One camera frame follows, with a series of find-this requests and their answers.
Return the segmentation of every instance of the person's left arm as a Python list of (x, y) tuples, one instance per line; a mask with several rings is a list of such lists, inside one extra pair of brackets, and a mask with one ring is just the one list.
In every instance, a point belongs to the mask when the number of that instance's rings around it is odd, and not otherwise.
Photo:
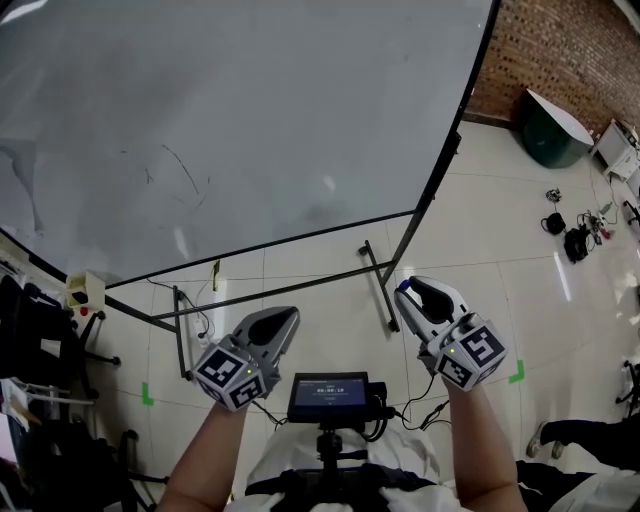
[(224, 510), (240, 451), (247, 409), (229, 412), (216, 404), (176, 465), (158, 510)]

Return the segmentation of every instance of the whiteboard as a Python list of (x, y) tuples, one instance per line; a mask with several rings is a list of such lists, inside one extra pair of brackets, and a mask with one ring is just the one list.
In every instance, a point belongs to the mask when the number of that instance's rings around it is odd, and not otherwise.
[(0, 227), (113, 284), (415, 208), (491, 0), (28, 6), (0, 22), (0, 153), (32, 204)]

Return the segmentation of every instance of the green trash bin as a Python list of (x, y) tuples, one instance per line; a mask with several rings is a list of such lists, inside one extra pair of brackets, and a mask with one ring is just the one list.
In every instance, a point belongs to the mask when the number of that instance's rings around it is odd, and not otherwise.
[(593, 146), (591, 135), (571, 114), (527, 91), (532, 98), (523, 130), (527, 151), (548, 169), (575, 164)]

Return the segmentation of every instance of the black pants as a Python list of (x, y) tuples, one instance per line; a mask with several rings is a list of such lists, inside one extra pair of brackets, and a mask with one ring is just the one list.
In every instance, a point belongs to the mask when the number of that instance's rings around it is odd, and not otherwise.
[(563, 496), (578, 487), (592, 473), (563, 473), (546, 464), (536, 464), (519, 460), (518, 483), (520, 494), (529, 512), (548, 512)]
[(560, 441), (576, 443), (602, 464), (640, 471), (640, 414), (620, 423), (567, 420), (547, 423), (542, 429), (542, 444)]

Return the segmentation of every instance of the person's right arm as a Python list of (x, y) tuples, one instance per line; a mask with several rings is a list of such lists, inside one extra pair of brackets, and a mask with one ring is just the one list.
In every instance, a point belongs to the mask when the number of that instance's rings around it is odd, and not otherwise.
[(473, 512), (526, 512), (511, 447), (482, 386), (464, 392), (443, 380), (449, 390), (460, 503)]

